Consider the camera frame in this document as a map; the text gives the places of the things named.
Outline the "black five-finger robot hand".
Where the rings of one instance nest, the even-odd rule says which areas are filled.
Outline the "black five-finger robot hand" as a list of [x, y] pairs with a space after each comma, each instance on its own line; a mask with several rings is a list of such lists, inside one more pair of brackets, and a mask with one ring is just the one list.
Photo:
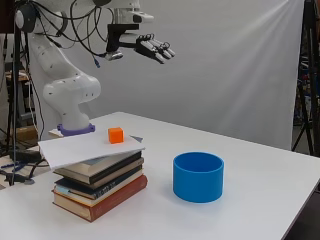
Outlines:
[[156, 40], [154, 34], [140, 35], [136, 39], [135, 51], [160, 64], [164, 64], [167, 60], [172, 59], [176, 55], [168, 42]]

